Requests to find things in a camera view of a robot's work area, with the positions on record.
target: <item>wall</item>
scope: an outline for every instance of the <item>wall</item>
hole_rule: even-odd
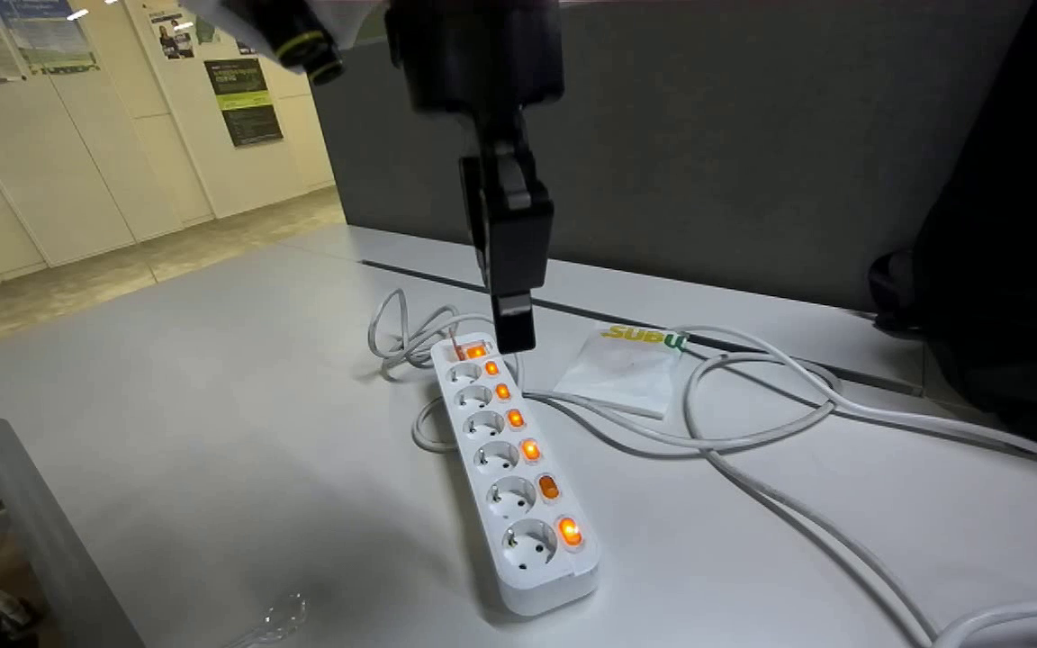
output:
[[[302,74],[263,60],[281,144],[232,148],[202,58],[170,60],[155,4],[83,22],[99,73],[0,84],[0,279],[330,187]]]
[[[567,102],[530,109],[555,254],[865,307],[944,187],[1025,0],[567,12]],[[318,92],[351,224],[464,237],[453,118],[381,43]]]

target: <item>floor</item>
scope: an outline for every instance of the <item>floor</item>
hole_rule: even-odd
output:
[[[330,224],[342,224],[342,201],[335,192],[318,192],[285,206],[8,279],[0,285],[0,337]]]
[[[338,193],[321,192],[249,216],[143,242],[137,248],[8,279],[0,285],[0,337],[335,224],[342,224]],[[27,598],[41,610],[47,609],[32,567],[10,535],[0,535],[0,585]],[[42,615],[35,636],[41,648],[66,645],[51,615]]]

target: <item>orange switch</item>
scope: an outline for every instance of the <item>orange switch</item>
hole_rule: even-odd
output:
[[[522,409],[509,409],[509,423],[522,429],[526,423]]]
[[[526,463],[538,463],[543,457],[539,444],[532,440],[519,444],[519,454],[526,457]]]
[[[543,501],[558,501],[558,482],[551,475],[539,475]]]
[[[567,546],[584,546],[584,526],[576,518],[558,518],[558,535]]]
[[[486,346],[468,346],[462,350],[464,358],[484,358],[486,355]]]

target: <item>electrical socket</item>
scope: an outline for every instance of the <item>electrical socket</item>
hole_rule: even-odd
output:
[[[543,615],[594,595],[599,534],[496,340],[462,334],[434,346],[434,363],[504,604]]]

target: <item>table surface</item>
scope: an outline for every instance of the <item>table surface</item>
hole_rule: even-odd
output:
[[[0,340],[0,490],[72,645],[243,645],[287,595],[309,645],[904,645],[703,459],[618,454],[555,409],[538,418],[606,543],[600,585],[509,619],[462,463],[407,434],[426,382],[372,378],[364,350],[393,288],[416,316],[486,313],[458,279],[464,243],[335,228]],[[901,385],[860,399],[940,409],[904,392],[928,387],[927,354],[845,309],[579,262],[551,262],[539,298],[526,387],[600,316],[722,319]],[[795,406],[712,378],[698,414],[727,434]],[[734,459],[871,546],[937,626],[1037,598],[1029,459],[853,420]]]

